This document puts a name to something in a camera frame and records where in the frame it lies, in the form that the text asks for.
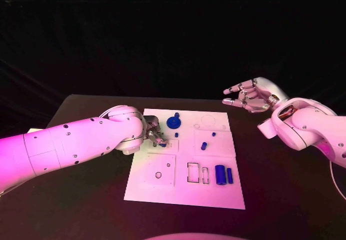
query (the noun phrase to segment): small blue object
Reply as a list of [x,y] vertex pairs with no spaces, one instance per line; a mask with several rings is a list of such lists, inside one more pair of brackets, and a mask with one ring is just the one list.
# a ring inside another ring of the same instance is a hole
[[206,150],[206,147],[208,147],[208,143],[203,142],[203,143],[202,143],[202,147],[200,147],[200,149],[202,149],[202,150]]
[[228,183],[233,184],[233,177],[232,177],[232,169],[226,169],[226,177],[228,177]]
[[170,129],[177,129],[182,125],[182,121],[179,119],[179,113],[176,112],[174,113],[174,116],[171,116],[169,119],[167,119],[167,127]]
[[215,176],[216,176],[216,184],[218,185],[226,185],[226,171],[223,165],[215,166]]

